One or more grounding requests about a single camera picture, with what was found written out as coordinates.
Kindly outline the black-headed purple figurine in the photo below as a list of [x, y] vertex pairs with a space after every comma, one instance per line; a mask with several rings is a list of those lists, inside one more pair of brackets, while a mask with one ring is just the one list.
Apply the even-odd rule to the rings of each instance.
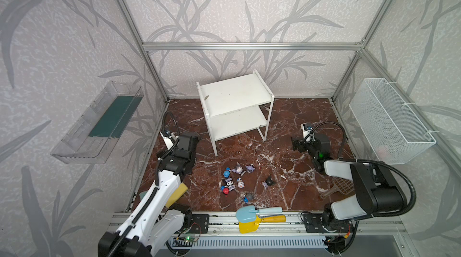
[[276, 182], [272, 179], [272, 176], [268, 176], [263, 182], [262, 185], [265, 189], [274, 186]]

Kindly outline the black eared purple figurine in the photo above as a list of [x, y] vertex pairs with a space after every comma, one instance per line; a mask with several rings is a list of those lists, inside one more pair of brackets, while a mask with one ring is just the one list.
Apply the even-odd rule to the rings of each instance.
[[245, 168], [246, 168], [245, 171], [248, 172], [248, 173], [252, 173], [256, 169], [252, 164], [246, 165]]

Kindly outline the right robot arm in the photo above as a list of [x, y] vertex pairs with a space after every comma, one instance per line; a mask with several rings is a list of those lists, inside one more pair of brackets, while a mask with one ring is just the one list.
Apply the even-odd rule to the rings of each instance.
[[303, 123], [303, 136], [291, 140], [292, 148], [308, 153], [316, 172], [341, 181], [333, 188], [347, 197], [326, 204], [321, 213], [302, 212], [301, 221], [308, 233], [355, 230], [360, 220], [401, 216], [413, 209], [417, 192], [405, 174], [381, 161], [331, 158], [330, 138], [317, 131], [322, 126], [323, 122], [315, 126]]

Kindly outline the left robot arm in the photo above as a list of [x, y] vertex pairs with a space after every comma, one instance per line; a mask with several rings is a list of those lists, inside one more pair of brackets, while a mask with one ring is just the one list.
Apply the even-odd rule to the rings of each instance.
[[114, 232], [98, 243], [100, 257], [153, 257], [180, 229], [192, 220], [190, 209], [174, 205], [161, 215], [170, 197], [196, 164], [197, 133], [172, 133], [161, 129], [167, 149], [158, 153], [156, 179], [134, 212]]

